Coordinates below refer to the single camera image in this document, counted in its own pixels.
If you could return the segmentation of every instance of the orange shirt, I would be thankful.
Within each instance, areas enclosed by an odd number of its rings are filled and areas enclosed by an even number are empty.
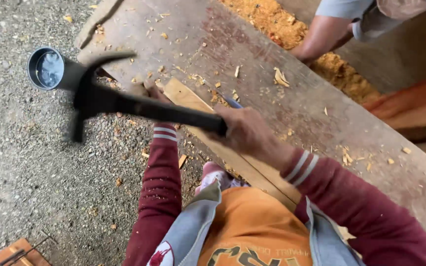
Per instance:
[[[309,232],[260,189],[230,188],[222,192],[198,265],[311,266]]]

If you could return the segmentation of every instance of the black cup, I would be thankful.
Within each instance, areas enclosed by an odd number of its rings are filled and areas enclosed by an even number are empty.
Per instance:
[[[32,83],[42,89],[62,88],[74,91],[86,67],[61,55],[51,47],[35,50],[27,62],[27,73]]]

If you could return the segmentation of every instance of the water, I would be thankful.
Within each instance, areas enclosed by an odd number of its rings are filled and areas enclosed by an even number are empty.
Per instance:
[[[39,82],[47,88],[52,88],[60,82],[63,68],[63,59],[54,51],[43,54],[35,66]]]

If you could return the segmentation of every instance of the maroon long-sleeve shirt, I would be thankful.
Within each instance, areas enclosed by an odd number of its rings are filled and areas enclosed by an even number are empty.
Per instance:
[[[182,208],[178,150],[174,127],[157,123],[151,154],[144,173],[139,218],[126,249],[123,266],[146,265]],[[296,149],[283,178],[291,183],[314,163],[313,155],[295,176],[291,173],[304,155]],[[326,215],[340,226],[348,227],[355,239],[349,245],[363,256],[368,266],[426,266],[426,232],[408,210],[395,204],[376,187],[341,167],[331,158],[316,161],[313,170],[298,185]],[[295,214],[305,222],[305,201]]]

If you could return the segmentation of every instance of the gravel ground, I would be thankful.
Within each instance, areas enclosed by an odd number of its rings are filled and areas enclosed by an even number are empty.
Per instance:
[[[85,145],[69,143],[68,97],[39,91],[27,79],[26,61],[37,47],[76,58],[72,42],[93,4],[0,0],[0,249],[24,237],[34,243],[44,230],[59,244],[39,251],[57,266],[121,264],[137,219],[147,162],[141,150],[151,141],[149,122],[110,115],[89,121]],[[200,171],[197,160],[184,166],[184,202]]]

